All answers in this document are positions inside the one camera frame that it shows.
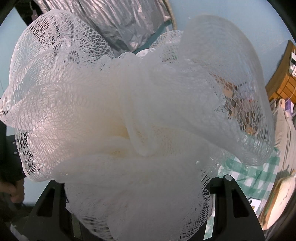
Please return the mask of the person's left hand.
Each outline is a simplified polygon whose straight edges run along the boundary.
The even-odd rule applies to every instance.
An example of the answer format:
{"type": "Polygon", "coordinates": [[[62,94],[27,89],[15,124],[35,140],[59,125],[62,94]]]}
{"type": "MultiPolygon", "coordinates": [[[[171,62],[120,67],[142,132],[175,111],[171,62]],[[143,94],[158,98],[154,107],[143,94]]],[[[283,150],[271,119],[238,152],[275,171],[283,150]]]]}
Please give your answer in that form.
{"type": "Polygon", "coordinates": [[[1,181],[1,193],[10,195],[13,203],[22,203],[25,198],[24,179],[18,180],[15,185],[1,181]]]}

